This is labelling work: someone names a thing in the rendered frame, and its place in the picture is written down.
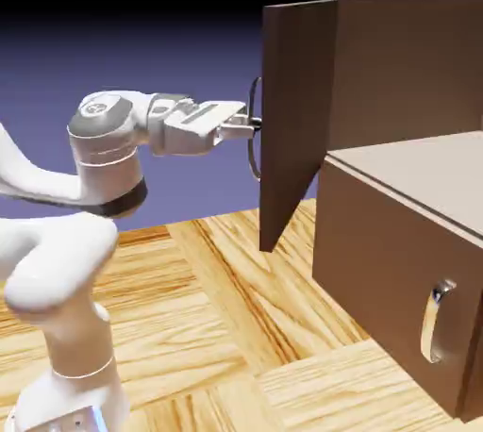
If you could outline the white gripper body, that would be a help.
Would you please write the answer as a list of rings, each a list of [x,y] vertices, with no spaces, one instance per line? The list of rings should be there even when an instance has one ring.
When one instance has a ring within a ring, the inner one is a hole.
[[[244,115],[242,101],[205,101],[189,113],[177,109],[164,121],[164,151],[168,155],[195,156],[208,153],[227,138],[230,120]]]

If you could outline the thin curved metal handle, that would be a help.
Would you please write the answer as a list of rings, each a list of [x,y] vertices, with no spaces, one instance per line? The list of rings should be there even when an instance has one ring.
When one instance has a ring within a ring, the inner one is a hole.
[[[250,91],[249,91],[248,112],[247,112],[249,125],[253,127],[252,136],[249,137],[247,141],[247,156],[248,156],[248,163],[250,166],[251,173],[253,177],[257,180],[257,182],[259,182],[261,179],[261,171],[258,167],[257,160],[255,157],[254,138],[256,133],[261,130],[261,118],[255,116],[254,109],[255,109],[255,100],[257,95],[257,88],[260,82],[261,82],[261,77],[258,76],[254,79],[253,83],[251,84]]]

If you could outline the tall brown cabinet door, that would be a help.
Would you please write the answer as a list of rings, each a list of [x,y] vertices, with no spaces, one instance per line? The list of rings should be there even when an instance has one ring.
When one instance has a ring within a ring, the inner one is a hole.
[[[263,10],[259,248],[272,251],[325,155],[337,3]]]

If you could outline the brown wooden cabinet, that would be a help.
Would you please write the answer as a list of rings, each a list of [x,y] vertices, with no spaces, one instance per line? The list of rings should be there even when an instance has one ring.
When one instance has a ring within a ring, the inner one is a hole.
[[[483,0],[337,7],[325,161],[483,240]]]

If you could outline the wide brown cabinet door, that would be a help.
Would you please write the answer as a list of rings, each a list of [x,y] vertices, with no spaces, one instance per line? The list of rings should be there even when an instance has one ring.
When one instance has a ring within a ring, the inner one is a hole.
[[[314,279],[449,415],[483,417],[483,240],[334,159],[316,211]],[[421,328],[445,278],[431,364]]]

